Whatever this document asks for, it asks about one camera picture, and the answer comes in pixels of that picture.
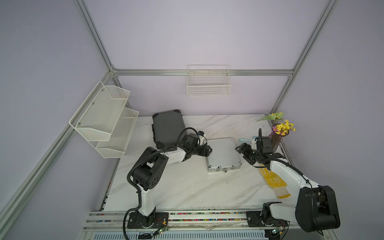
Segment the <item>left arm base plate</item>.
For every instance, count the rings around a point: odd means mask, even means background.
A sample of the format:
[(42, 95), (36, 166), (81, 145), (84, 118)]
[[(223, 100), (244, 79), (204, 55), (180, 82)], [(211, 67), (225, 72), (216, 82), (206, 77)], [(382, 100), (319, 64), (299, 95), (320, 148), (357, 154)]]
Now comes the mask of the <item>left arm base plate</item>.
[(149, 216), (144, 216), (138, 211), (129, 214), (126, 227), (128, 229), (159, 229), (168, 224), (169, 213), (155, 212)]

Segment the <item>silver aluminium poker case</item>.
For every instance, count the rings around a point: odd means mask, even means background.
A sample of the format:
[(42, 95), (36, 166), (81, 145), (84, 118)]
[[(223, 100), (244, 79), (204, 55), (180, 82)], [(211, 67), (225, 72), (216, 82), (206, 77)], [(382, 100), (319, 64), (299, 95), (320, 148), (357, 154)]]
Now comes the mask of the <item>silver aluminium poker case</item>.
[(212, 149), (212, 152), (206, 157), (209, 173), (227, 173), (242, 167), (241, 156), (235, 150), (236, 144), (233, 138), (208, 140), (208, 146)]

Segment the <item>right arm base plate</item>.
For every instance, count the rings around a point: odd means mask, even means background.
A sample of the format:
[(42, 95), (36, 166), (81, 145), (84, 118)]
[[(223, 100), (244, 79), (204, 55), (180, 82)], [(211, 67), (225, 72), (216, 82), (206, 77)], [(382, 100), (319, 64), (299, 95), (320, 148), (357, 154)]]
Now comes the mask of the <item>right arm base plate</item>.
[(246, 218), (248, 226), (251, 227), (287, 227), (288, 222), (278, 220), (272, 217), (271, 214), (264, 211), (247, 211)]

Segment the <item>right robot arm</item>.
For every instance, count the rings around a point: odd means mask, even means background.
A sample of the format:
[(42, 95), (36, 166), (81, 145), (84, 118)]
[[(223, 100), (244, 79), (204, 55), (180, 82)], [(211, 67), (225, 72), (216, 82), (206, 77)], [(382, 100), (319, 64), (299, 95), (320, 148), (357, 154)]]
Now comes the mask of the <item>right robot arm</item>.
[(269, 170), (280, 177), (297, 196), (293, 205), (269, 202), (263, 205), (259, 219), (271, 227), (278, 223), (297, 223), (307, 233), (337, 229), (341, 225), (335, 191), (310, 180), (286, 158), (273, 150), (269, 137), (262, 132), (253, 139), (240, 139), (235, 150), (252, 166)]

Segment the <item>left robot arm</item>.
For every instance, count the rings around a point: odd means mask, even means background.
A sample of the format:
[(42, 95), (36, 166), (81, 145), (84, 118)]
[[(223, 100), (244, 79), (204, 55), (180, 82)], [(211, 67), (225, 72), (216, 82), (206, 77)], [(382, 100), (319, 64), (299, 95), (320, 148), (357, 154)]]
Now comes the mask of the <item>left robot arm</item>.
[(126, 212), (127, 227), (134, 224), (150, 228), (157, 220), (153, 189), (160, 182), (165, 168), (171, 163), (181, 163), (197, 155), (208, 157), (212, 148), (203, 131), (192, 127), (183, 129), (176, 142), (156, 150), (148, 147), (127, 174), (127, 182), (137, 190), (138, 206)]

